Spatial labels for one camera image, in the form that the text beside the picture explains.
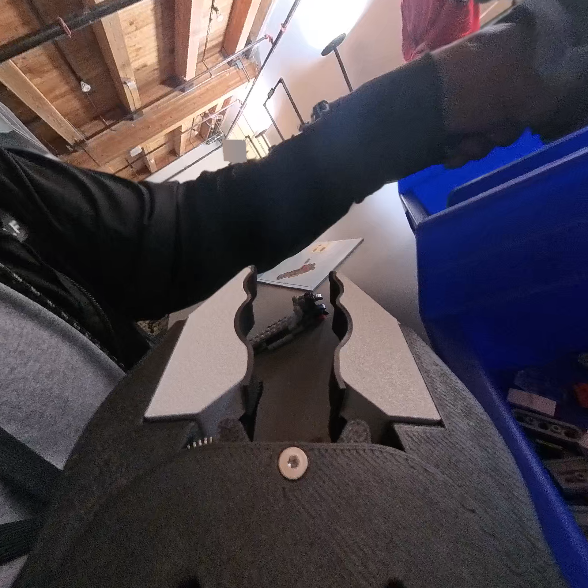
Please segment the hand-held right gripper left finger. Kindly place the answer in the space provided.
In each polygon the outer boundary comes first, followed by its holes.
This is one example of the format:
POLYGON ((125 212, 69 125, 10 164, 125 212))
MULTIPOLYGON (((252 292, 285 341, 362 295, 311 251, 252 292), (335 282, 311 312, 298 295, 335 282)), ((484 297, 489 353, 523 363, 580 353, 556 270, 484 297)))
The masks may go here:
POLYGON ((254 326, 256 279, 256 268, 247 266, 187 316, 145 421, 191 421, 202 437, 214 437, 223 419, 245 412, 254 368, 247 335, 254 326))

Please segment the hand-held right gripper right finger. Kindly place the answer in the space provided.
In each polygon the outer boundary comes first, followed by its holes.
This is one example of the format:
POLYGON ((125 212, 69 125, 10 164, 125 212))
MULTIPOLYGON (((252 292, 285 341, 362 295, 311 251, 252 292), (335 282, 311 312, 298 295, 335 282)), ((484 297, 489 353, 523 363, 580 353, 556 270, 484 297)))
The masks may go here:
POLYGON ((352 421, 362 421, 379 445, 401 445, 398 423, 441 426, 397 319, 342 273, 329 274, 329 288, 337 337, 329 377, 331 441, 352 421))

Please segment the grey toy brick model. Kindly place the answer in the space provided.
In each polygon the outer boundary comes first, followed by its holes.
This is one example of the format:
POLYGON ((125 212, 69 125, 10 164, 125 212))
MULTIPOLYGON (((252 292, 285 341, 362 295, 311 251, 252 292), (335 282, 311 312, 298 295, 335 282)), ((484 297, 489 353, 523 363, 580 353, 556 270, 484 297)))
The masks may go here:
POLYGON ((290 315, 269 325, 255 336, 249 336, 254 355, 275 350, 290 343, 298 335, 314 330, 328 316, 324 297, 319 293, 306 292, 292 298, 290 315))

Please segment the toy instruction booklet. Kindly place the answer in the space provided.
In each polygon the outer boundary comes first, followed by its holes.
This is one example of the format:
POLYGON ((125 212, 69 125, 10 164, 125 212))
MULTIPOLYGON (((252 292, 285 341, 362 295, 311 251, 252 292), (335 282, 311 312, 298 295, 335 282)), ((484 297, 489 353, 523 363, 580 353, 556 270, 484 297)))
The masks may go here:
POLYGON ((258 275, 264 285, 313 291, 363 243, 363 238, 322 240, 258 275))

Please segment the pile of grey white toy bricks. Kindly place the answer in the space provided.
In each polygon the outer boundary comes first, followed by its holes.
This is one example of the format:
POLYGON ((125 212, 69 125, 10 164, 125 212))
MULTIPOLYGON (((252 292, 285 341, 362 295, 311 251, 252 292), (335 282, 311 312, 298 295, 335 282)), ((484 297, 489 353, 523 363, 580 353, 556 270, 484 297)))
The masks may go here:
POLYGON ((511 414, 577 518, 587 518, 587 353, 516 372, 511 414))

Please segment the person's left hand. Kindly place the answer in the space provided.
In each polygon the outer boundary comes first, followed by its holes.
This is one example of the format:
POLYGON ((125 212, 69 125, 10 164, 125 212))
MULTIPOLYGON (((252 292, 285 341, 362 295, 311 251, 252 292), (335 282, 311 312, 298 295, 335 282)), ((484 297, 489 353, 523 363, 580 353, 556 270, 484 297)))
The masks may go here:
POLYGON ((522 1, 432 53, 458 168, 530 129, 545 142, 587 126, 587 1, 522 1))

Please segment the black round pedestal stand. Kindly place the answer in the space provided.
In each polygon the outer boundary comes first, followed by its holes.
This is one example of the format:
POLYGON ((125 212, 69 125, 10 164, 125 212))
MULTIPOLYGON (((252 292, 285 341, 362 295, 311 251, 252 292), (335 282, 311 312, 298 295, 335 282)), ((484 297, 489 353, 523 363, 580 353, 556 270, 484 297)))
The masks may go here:
POLYGON ((346 39, 346 33, 341 33, 340 35, 335 37, 333 40, 331 40, 327 44, 327 46, 325 48, 323 48, 323 50, 321 51, 321 56, 326 57, 330 54, 334 54, 334 56, 339 64, 339 68, 342 72, 342 76, 343 76, 345 84, 348 88, 348 91, 349 91, 349 93, 351 93, 351 92, 353 92, 354 88, 350 82, 348 72, 347 72, 346 67, 343 63, 342 56, 339 52, 339 47, 341 46, 341 44, 344 42, 345 39, 346 39))

